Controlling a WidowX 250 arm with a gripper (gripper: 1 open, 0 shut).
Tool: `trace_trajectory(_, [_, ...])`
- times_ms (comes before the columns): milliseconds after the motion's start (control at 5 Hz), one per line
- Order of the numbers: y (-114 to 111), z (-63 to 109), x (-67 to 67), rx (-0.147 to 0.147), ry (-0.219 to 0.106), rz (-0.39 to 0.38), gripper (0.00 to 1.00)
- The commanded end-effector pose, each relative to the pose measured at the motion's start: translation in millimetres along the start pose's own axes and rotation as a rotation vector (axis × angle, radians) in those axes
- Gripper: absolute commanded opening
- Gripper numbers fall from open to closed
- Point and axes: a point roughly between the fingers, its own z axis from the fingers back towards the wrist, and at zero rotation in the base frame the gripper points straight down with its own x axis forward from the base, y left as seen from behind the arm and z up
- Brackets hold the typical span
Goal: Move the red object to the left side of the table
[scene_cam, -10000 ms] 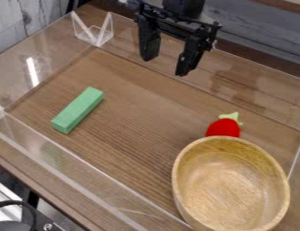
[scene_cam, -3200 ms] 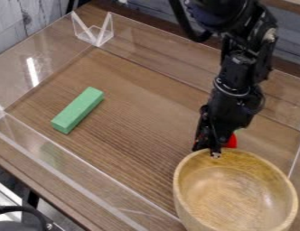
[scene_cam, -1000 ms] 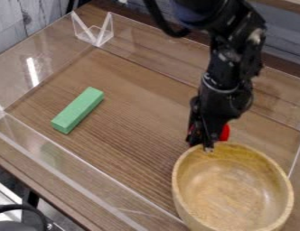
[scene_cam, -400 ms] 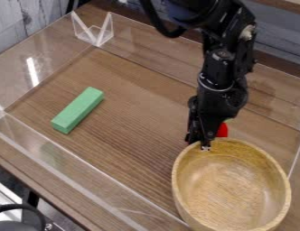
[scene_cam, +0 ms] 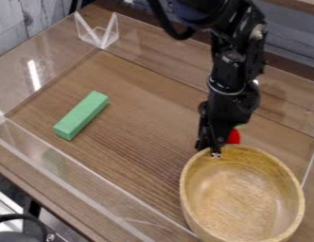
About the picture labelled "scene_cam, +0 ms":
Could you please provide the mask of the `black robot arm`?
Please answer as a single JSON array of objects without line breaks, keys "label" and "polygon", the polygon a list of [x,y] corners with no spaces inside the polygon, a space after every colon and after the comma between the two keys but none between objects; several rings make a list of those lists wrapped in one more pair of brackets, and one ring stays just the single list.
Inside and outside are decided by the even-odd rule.
[{"label": "black robot arm", "polygon": [[174,14],[186,26],[180,32],[159,0],[146,1],[174,40],[184,41],[200,30],[210,35],[213,69],[206,81],[208,100],[198,105],[194,148],[206,148],[218,158],[232,131],[249,122],[259,106],[256,79],[265,66],[265,16],[252,0],[172,0]]}]

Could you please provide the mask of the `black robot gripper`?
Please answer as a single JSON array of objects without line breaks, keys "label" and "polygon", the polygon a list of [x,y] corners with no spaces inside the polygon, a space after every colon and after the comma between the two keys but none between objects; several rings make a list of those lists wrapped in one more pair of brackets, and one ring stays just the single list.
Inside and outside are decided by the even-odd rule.
[{"label": "black robot gripper", "polygon": [[198,104],[200,115],[194,148],[210,148],[212,157],[221,157],[232,130],[249,122],[260,102],[259,86],[247,83],[238,91],[225,92],[208,84],[208,99]]}]

